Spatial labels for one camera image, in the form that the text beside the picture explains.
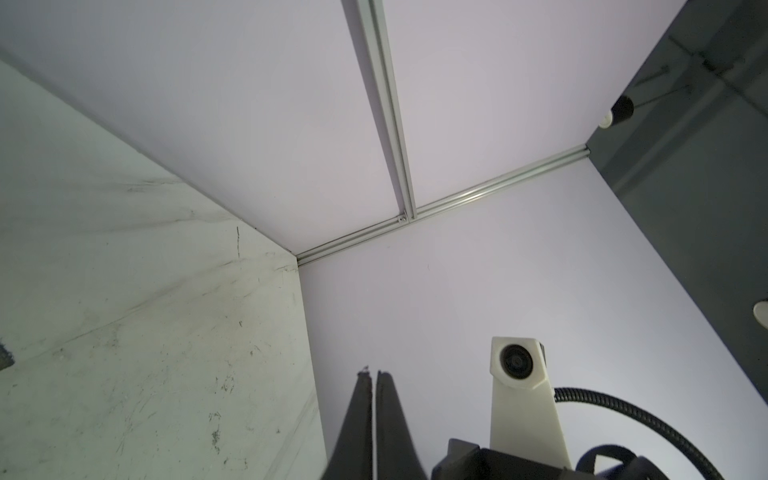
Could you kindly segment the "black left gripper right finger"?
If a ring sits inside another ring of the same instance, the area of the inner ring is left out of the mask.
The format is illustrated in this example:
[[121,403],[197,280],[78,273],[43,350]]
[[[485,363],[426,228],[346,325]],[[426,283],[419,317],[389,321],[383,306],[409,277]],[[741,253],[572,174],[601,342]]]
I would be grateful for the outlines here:
[[408,429],[393,376],[376,381],[376,473],[378,479],[427,480]]

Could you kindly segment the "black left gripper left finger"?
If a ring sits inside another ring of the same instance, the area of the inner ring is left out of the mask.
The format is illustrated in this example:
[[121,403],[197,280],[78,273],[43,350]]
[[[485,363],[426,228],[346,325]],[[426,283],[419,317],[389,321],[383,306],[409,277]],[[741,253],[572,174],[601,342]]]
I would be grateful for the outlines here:
[[371,480],[373,478],[373,383],[362,370],[322,480]]

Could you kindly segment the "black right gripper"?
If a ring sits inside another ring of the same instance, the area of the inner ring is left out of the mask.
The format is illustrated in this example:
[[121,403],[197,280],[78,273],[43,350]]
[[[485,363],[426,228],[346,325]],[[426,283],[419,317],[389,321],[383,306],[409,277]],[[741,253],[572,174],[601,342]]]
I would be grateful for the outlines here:
[[552,467],[463,440],[450,439],[447,455],[433,468],[438,480],[575,480],[595,475]]

